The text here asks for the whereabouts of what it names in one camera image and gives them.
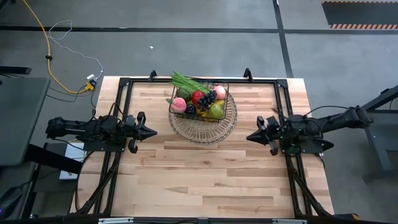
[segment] wicker basket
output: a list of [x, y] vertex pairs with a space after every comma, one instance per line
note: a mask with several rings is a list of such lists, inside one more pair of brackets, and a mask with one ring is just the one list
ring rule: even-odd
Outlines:
[[219, 123], [183, 119], [177, 117], [178, 113], [169, 113], [172, 129], [181, 138], [190, 142], [213, 144], [222, 141], [232, 133], [238, 117], [234, 99], [229, 93], [228, 95], [228, 107], [224, 113], [226, 116]]

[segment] black robotic arm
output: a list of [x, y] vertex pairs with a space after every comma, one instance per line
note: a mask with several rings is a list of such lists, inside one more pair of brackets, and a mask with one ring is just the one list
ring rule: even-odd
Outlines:
[[345, 112], [323, 118], [309, 118], [306, 115], [290, 115], [283, 124], [274, 116], [267, 118], [267, 126], [262, 116], [257, 117], [256, 132], [249, 135], [248, 141], [263, 145], [269, 144], [271, 154], [276, 155], [278, 147], [275, 140], [283, 139], [290, 144], [288, 153], [321, 153], [334, 146], [323, 139], [323, 133], [341, 128], [366, 128], [373, 121], [367, 112], [357, 107], [350, 107]]
[[130, 152], [136, 153], [137, 140], [144, 140], [157, 134], [145, 126], [145, 113], [139, 112], [136, 119], [126, 116], [123, 121], [113, 115], [91, 118], [89, 121], [69, 121], [61, 117], [51, 119], [45, 133], [47, 138], [55, 139], [67, 134], [74, 134], [85, 143], [85, 151], [121, 152], [126, 147], [127, 138]]

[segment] green onion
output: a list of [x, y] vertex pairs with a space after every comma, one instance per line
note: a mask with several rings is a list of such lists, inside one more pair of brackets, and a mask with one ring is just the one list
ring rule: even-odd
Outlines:
[[174, 75], [172, 75], [171, 83], [179, 88], [188, 90], [190, 93], [193, 93], [196, 90], [200, 90], [206, 94], [210, 92], [210, 90], [204, 87], [202, 84], [187, 78], [176, 71], [174, 71]]

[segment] yellow cable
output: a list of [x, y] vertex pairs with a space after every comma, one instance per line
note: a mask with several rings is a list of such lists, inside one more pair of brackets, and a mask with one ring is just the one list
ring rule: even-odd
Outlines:
[[[28, 4], [25, 0], [23, 0], [23, 2], [24, 2], [25, 5], [27, 6], [27, 8], [30, 10], [30, 12], [32, 13], [32, 15], [36, 18], [37, 22], [39, 23], [40, 27], [42, 28], [44, 37], [45, 37], [45, 39], [46, 39], [46, 41], [47, 41], [47, 50], [48, 50], [47, 55], [48, 55], [48, 56], [51, 56], [51, 52], [50, 52], [50, 41], [49, 41], [49, 38], [47, 37], [47, 33], [45, 32], [45, 29], [44, 29], [44, 27], [43, 27], [43, 24], [40, 22], [40, 19], [36, 16], [35, 12], [32, 10], [32, 8], [29, 6], [29, 4]], [[80, 93], [84, 93], [84, 92], [87, 91], [87, 90], [82, 90], [82, 91], [79, 91], [79, 92], [71, 91], [71, 90], [69, 90], [67, 87], [65, 87], [64, 85], [62, 85], [62, 84], [57, 80], [57, 78], [55, 78], [55, 76], [52, 74], [52, 72], [51, 72], [50, 61], [51, 61], [51, 60], [48, 58], [48, 59], [47, 59], [47, 65], [48, 65], [49, 74], [51, 75], [51, 77], [52, 77], [64, 90], [66, 90], [67, 92], [72, 93], [72, 94], [80, 94]]]

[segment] wooden table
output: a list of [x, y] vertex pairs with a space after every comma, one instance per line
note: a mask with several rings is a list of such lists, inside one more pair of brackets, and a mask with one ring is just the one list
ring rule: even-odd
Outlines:
[[[97, 116], [108, 114], [119, 78], [104, 77]], [[304, 80], [291, 78], [288, 83], [294, 113], [308, 112]], [[246, 140], [257, 130], [258, 115], [276, 116], [272, 85], [230, 84], [238, 123], [224, 141], [211, 145], [186, 142], [173, 132], [165, 100], [171, 97], [172, 89], [168, 83], [134, 84], [129, 114], [144, 111], [146, 126], [158, 135], [140, 142], [137, 154], [122, 154], [112, 216], [294, 217], [284, 156], [271, 156], [268, 146]], [[83, 166], [78, 183], [80, 206], [98, 185], [103, 156], [103, 152], [95, 152]], [[303, 164], [309, 189], [333, 213], [321, 161], [304, 154]], [[301, 191], [298, 195], [304, 212]]]

